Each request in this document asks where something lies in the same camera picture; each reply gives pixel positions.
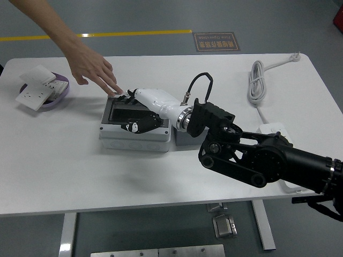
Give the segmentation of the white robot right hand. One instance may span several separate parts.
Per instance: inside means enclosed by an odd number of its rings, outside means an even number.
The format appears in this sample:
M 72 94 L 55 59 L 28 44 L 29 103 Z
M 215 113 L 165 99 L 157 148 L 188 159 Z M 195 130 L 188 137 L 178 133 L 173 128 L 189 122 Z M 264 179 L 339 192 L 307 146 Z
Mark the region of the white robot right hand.
M 188 106 L 190 93 L 186 92 L 183 101 L 179 101 L 162 89 L 135 89 L 127 90 L 118 97 L 118 100 L 136 100 L 154 114 L 139 120 L 133 120 L 121 126 L 122 129 L 135 134 L 151 131 L 168 119 L 178 131 L 187 130 L 187 119 L 191 116 L 193 107 Z

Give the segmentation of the person's left hand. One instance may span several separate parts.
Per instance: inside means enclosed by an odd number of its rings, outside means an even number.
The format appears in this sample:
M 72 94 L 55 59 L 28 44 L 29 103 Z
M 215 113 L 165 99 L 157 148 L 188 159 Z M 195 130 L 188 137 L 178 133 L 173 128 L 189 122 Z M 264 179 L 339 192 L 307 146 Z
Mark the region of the person's left hand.
M 109 96 L 123 93 L 117 85 L 112 65 L 89 47 L 84 44 L 75 45 L 65 52 L 65 57 L 79 85 L 87 85 L 92 81 Z

